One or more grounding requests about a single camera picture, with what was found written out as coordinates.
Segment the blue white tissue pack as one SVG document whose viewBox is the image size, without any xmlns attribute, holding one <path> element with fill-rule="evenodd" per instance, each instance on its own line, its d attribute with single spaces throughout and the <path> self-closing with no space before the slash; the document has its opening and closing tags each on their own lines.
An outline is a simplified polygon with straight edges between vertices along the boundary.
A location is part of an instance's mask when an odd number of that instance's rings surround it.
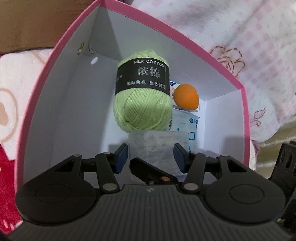
<svg viewBox="0 0 296 241">
<path fill-rule="evenodd" d="M 166 131 L 186 132 L 190 141 L 195 141 L 197 137 L 197 125 L 199 117 L 181 109 L 173 109 L 171 121 L 166 127 Z"/>
</svg>

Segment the red bear blanket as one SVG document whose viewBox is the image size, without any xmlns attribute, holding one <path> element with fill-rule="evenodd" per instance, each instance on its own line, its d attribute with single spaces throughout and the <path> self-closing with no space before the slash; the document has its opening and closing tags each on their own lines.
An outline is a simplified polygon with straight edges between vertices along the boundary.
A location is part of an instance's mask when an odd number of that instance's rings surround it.
<svg viewBox="0 0 296 241">
<path fill-rule="evenodd" d="M 16 149 L 30 95 L 51 52 L 51 48 L 46 48 L 1 56 L 1 232 L 4 234 L 22 223 L 15 206 Z"/>
</svg>

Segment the orange makeup sponge egg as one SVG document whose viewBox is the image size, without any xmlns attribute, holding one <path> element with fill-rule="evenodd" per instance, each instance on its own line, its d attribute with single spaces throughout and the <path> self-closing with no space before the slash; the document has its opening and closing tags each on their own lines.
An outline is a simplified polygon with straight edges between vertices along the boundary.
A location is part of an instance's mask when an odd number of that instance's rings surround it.
<svg viewBox="0 0 296 241">
<path fill-rule="evenodd" d="M 196 110 L 199 106 L 199 96 L 196 89 L 189 84 L 180 84 L 174 91 L 175 104 L 185 110 Z"/>
</svg>

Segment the white wet wipes pack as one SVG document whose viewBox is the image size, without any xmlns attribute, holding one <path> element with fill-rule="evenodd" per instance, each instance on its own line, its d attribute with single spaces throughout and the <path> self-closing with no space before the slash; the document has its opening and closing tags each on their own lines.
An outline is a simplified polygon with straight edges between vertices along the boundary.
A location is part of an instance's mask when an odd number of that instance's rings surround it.
<svg viewBox="0 0 296 241">
<path fill-rule="evenodd" d="M 176 89 L 179 85 L 180 85 L 180 84 L 178 84 L 177 82 L 173 82 L 173 81 L 170 82 L 171 101 L 172 101 L 172 105 L 173 105 L 174 108 L 182 109 L 182 108 L 179 108 L 179 107 L 175 104 L 174 99 L 173 99 L 174 91 L 175 91 L 175 89 Z"/>
</svg>

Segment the clear plastic box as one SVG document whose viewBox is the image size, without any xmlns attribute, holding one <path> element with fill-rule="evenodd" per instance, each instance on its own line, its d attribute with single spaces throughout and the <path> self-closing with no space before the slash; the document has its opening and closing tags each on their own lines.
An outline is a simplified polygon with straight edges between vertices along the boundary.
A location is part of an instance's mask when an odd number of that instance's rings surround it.
<svg viewBox="0 0 296 241">
<path fill-rule="evenodd" d="M 140 158 L 147 163 L 174 176 L 182 176 L 174 159 L 175 144 L 188 151 L 189 139 L 185 132 L 134 131 L 128 134 L 130 157 Z"/>
</svg>

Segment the brown pillow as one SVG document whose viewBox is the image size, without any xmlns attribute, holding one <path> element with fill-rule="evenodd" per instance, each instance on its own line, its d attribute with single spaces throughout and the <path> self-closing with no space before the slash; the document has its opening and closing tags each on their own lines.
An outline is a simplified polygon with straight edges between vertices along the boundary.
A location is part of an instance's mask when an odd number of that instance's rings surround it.
<svg viewBox="0 0 296 241">
<path fill-rule="evenodd" d="M 1 1 L 1 54 L 53 47 L 92 1 Z"/>
</svg>

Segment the striped green bedding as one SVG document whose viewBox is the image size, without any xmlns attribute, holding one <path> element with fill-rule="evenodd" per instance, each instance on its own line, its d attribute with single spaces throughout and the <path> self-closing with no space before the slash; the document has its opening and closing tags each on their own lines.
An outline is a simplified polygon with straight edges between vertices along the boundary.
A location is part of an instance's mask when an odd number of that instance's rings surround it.
<svg viewBox="0 0 296 241">
<path fill-rule="evenodd" d="M 295 115 L 267 141 L 255 143 L 253 146 L 259 148 L 256 152 L 256 169 L 255 172 L 269 178 L 283 143 L 295 141 Z"/>
</svg>

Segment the green yarn ball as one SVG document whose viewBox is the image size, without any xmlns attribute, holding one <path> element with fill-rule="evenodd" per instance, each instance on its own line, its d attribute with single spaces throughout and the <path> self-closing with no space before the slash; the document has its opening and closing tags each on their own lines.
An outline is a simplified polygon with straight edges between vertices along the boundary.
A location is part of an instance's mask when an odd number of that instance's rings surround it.
<svg viewBox="0 0 296 241">
<path fill-rule="evenodd" d="M 163 131 L 172 110 L 170 69 L 164 58 L 154 50 L 144 50 L 119 62 L 113 114 L 122 130 Z"/>
</svg>

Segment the pink cardboard box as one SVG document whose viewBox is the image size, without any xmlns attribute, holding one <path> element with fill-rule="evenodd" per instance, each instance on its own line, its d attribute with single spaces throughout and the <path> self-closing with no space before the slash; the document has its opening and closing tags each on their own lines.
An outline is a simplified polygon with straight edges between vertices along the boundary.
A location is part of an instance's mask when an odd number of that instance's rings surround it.
<svg viewBox="0 0 296 241">
<path fill-rule="evenodd" d="M 201 99 L 197 149 L 249 164 L 246 91 L 219 61 L 174 28 L 120 1 L 94 1 L 69 27 L 44 66 L 18 141 L 15 189 L 73 154 L 113 151 L 127 140 L 113 116 L 119 61 L 152 49 L 170 78 Z"/>
</svg>

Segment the pink floral quilt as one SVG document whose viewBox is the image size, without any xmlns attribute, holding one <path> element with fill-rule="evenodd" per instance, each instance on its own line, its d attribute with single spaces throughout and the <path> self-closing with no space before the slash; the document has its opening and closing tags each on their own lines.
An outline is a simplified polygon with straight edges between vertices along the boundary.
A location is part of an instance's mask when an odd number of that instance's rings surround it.
<svg viewBox="0 0 296 241">
<path fill-rule="evenodd" d="M 128 1 L 209 52 L 245 87 L 262 143 L 295 114 L 295 1 Z"/>
</svg>

